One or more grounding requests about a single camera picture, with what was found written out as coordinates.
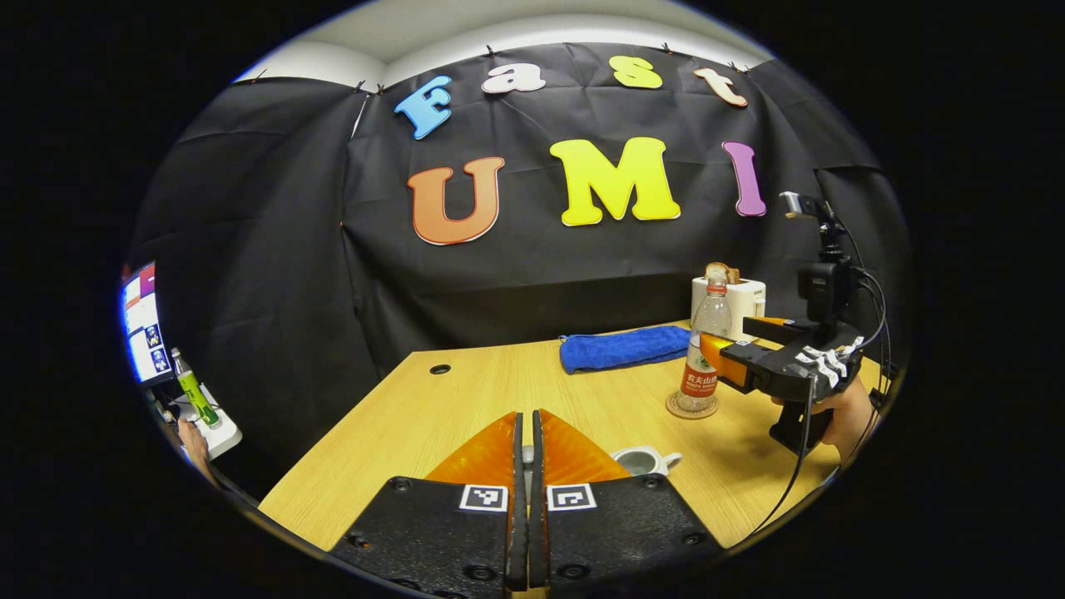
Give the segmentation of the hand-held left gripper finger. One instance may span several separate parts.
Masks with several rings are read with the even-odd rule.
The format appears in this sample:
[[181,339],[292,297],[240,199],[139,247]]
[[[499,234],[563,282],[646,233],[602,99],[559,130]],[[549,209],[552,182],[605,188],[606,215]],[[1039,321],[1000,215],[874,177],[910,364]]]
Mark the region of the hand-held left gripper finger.
[[389,477],[330,554],[443,598],[507,598],[528,587],[523,417],[506,412],[426,477]]
[[661,596],[724,549],[660,473],[630,475],[545,409],[532,414],[529,584],[548,596]]

